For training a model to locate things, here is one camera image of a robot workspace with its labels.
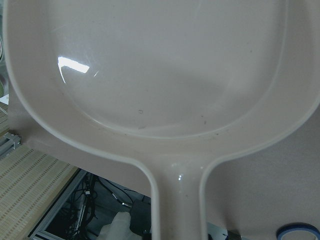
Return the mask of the blue tape roll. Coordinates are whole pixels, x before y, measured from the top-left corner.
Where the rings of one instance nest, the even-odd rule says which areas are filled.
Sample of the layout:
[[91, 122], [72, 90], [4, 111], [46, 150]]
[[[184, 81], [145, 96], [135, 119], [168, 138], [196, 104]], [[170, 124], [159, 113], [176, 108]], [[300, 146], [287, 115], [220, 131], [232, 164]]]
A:
[[313, 225], [308, 223], [290, 223], [280, 227], [276, 232], [276, 239], [283, 240], [284, 237], [293, 232], [307, 232], [312, 234], [316, 240], [320, 239], [320, 231]]

